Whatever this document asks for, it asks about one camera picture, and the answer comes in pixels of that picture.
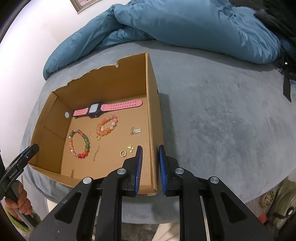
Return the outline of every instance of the framed picture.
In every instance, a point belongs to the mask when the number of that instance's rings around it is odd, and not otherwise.
[[[100,0],[70,0],[73,4],[75,10],[79,13],[80,11],[86,9],[92,4],[100,1]]]

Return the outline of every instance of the gray bed sheet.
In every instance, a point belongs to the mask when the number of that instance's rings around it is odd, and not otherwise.
[[[295,167],[295,91],[282,94],[283,76],[273,64],[257,65],[222,54],[158,41],[131,42],[94,52],[53,74],[30,116],[21,150],[49,93],[92,69],[149,52],[161,103],[167,155],[201,178],[219,177],[243,201],[282,181]],[[24,177],[46,198],[59,202],[71,188],[30,167]],[[179,220],[178,198],[124,198],[122,221]]]

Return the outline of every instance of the blue comforter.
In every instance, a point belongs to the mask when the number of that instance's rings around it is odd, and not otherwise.
[[[132,0],[115,4],[63,41],[43,76],[89,54],[128,41],[157,39],[264,64],[280,50],[278,38],[247,7],[227,0]]]

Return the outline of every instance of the watch face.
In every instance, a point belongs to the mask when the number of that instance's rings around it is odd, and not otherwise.
[[[89,113],[95,113],[98,109],[99,103],[97,104],[92,104],[89,108]]]

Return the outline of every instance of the beaded bracelet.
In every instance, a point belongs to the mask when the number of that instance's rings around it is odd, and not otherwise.
[[[75,133],[78,133],[80,134],[84,141],[85,141],[85,149],[84,149],[84,152],[83,153],[79,153],[77,154],[74,150],[74,146],[73,146],[73,136],[75,135]],[[76,158],[85,158],[88,156],[89,154],[89,149],[91,148],[90,146],[90,142],[89,142],[89,139],[88,137],[81,131],[81,130],[73,130],[71,133],[70,133],[70,136],[69,136],[69,144],[70,144],[70,151],[72,152],[72,154],[76,157]]]
[[[111,126],[109,128],[106,128],[106,130],[104,130],[104,125],[108,122],[111,121]],[[107,135],[108,133],[110,133],[114,127],[116,126],[116,123],[118,122],[117,120],[117,116],[116,115],[110,115],[109,117],[103,119],[99,124],[98,127],[96,128],[96,133],[98,134],[98,136],[96,137],[97,140],[100,140],[100,138],[103,135]]]

